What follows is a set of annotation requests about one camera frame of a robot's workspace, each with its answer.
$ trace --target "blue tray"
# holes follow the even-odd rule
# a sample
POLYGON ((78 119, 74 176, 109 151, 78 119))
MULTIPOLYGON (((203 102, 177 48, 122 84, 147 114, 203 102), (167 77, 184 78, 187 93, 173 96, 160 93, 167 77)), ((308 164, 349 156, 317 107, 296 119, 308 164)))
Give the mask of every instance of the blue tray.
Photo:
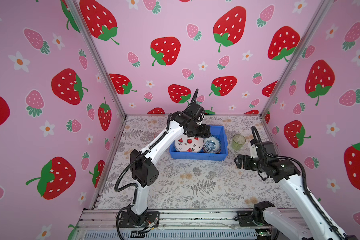
POLYGON ((228 156, 228 142, 227 136, 225 134, 225 129, 223 126, 211 126, 211 134, 215 135, 220 139, 221 142, 221 151, 220 153, 205 153, 203 150, 200 152, 178 152, 175 148, 175 143, 173 142, 169 146, 169 153, 172 158, 175 159, 197 159, 197 160, 209 160, 209 161, 224 161, 226 156, 228 156))

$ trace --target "pink wall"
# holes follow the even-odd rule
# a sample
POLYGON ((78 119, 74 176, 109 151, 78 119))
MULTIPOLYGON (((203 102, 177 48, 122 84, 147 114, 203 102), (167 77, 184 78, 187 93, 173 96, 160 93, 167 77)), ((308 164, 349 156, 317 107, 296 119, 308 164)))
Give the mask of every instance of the pink wall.
POLYGON ((309 43, 307 55, 299 60, 272 106, 268 127, 276 134, 283 155, 305 161, 308 186, 331 217, 360 239, 359 23, 360 1, 340 0, 332 5, 309 43), (343 50, 344 43, 349 46, 353 41, 354 46, 343 50), (296 90, 290 86, 293 80, 296 90), (324 88, 314 91, 317 83, 324 88), (299 123, 291 126, 296 120, 299 123), (304 126, 305 136, 311 138, 302 143, 302 136, 297 136, 300 143, 296 141, 291 130, 297 125, 304 126))
POLYGON ((104 82, 97 82, 98 70, 81 34, 71 24, 67 30, 66 23, 58 0, 0 1, 0 240, 67 239, 73 229, 68 226, 76 225, 95 191, 89 170, 93 172, 98 161, 106 161, 105 138, 112 146, 120 125, 104 82), (43 41, 48 55, 40 50, 43 41), (81 49, 86 54, 82 63, 81 49), (72 70, 55 77, 65 69, 72 70), (84 90, 82 101, 75 73, 89 90, 84 90), (26 99, 29 93, 31 102, 26 99), (98 118, 104 97, 112 113, 106 131, 98 118), (93 106, 93 120, 87 104, 93 106), (70 132, 66 125, 74 119, 81 128, 74 121, 70 132), (89 134, 93 136, 90 143, 89 134), (82 170, 85 152, 89 162, 82 170))
POLYGON ((279 48, 289 50, 297 45, 298 35, 304 33, 320 1, 77 2, 107 71, 114 77, 127 114, 146 114, 154 108, 173 113, 185 108, 177 103, 183 100, 180 95, 193 93, 196 88, 204 96, 200 102, 205 109, 213 107, 216 113, 237 114, 264 108, 266 91, 273 89, 286 65, 283 58, 272 58, 278 55, 279 48), (224 40, 220 34, 225 32, 230 36, 224 40), (215 89, 221 96, 213 93, 212 83, 218 87, 222 84, 222 89, 215 89), (169 86, 174 98, 168 93, 169 86))

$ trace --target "table surface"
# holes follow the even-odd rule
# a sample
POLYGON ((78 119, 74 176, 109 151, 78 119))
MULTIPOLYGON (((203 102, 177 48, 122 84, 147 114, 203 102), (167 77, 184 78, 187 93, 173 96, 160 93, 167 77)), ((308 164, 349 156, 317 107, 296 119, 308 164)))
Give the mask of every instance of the table surface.
MULTIPOLYGON (((127 118, 98 209, 120 209, 132 202, 133 189, 115 192, 116 180, 129 164, 130 152, 133 149, 139 151, 151 142, 165 128, 166 122, 166 116, 127 118)), ((253 204, 266 200, 278 208, 295 207, 272 179, 263 181, 257 172, 238 169, 233 161, 238 154, 250 154, 251 126, 257 127, 263 141, 268 140, 258 116, 209 115, 203 123, 225 127, 228 138, 225 161, 172 159, 167 149, 156 165, 159 176, 149 192, 149 209, 242 209, 252 208, 253 204), (231 147, 235 134, 246 138, 239 151, 231 147)), ((128 171, 120 185, 132 182, 131 176, 131 171, 128 171)))

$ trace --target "pink wallpaper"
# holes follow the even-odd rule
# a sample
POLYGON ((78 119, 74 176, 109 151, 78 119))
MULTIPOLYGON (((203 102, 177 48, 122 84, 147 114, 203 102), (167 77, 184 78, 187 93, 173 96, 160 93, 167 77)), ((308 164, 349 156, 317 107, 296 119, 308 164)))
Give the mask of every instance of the pink wallpaper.
POLYGON ((0 1, 0 240, 69 239, 120 125, 77 30, 59 0, 0 1))
POLYGON ((173 113, 196 88, 238 114, 264 108, 320 1, 77 2, 127 114, 173 113))
POLYGON ((339 0, 306 46, 268 127, 283 155, 304 162, 331 217, 360 239, 360 0, 339 0))

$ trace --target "green glass cup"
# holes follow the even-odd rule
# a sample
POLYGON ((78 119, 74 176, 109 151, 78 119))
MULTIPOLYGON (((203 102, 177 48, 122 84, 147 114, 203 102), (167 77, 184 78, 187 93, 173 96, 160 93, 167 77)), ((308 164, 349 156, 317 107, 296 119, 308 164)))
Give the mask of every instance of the green glass cup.
POLYGON ((232 148, 235 150, 240 150, 240 148, 245 144, 245 137, 240 134, 233 136, 232 148))

